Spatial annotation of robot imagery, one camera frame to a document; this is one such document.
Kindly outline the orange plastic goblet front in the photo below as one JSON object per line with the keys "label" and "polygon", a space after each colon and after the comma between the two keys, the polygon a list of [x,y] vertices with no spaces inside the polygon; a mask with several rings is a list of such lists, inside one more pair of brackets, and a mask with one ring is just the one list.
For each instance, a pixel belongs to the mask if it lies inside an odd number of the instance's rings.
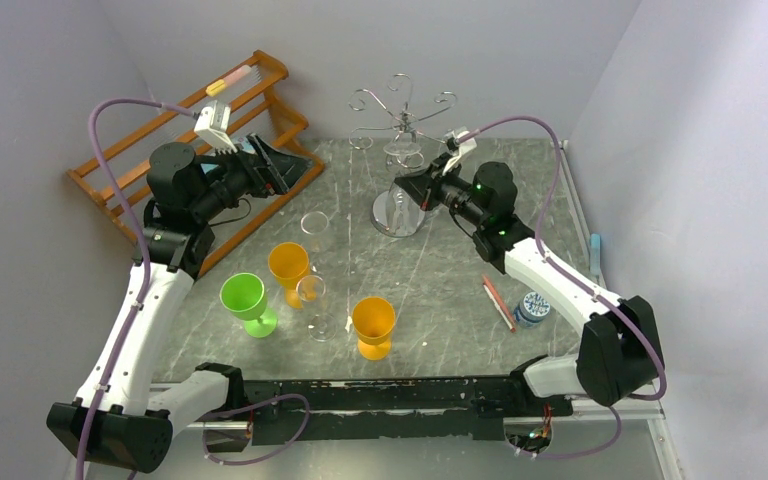
{"label": "orange plastic goblet front", "polygon": [[367,297],[355,305],[351,317],[360,355],[370,361],[384,359],[392,348],[393,305],[382,297]]}

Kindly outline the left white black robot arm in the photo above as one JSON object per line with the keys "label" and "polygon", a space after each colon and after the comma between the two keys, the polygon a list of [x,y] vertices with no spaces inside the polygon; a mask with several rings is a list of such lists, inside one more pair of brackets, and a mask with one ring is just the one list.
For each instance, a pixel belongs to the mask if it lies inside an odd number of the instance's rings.
{"label": "left white black robot arm", "polygon": [[150,473],[184,427],[212,413],[231,420],[248,406],[241,370],[218,363],[204,363],[181,384],[152,395],[161,338],[200,276],[215,239],[212,220],[243,197],[288,194],[314,165],[257,135],[211,154],[183,142],[152,152],[152,197],[122,307],[94,370],[46,419],[78,465]]}

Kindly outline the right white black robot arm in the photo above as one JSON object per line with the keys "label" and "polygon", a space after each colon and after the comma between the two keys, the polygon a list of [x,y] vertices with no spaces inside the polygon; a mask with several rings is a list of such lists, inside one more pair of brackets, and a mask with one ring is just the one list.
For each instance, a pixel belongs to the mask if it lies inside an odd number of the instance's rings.
{"label": "right white black robot arm", "polygon": [[584,395],[602,406],[640,397],[640,388],[665,380],[654,311],[640,296],[622,298],[567,266],[515,213],[518,189],[509,166],[487,162],[472,181],[435,162],[395,183],[422,210],[444,206],[474,226],[482,260],[545,299],[579,335],[575,354],[544,357],[522,370],[509,389],[513,408],[536,413],[559,395]]}

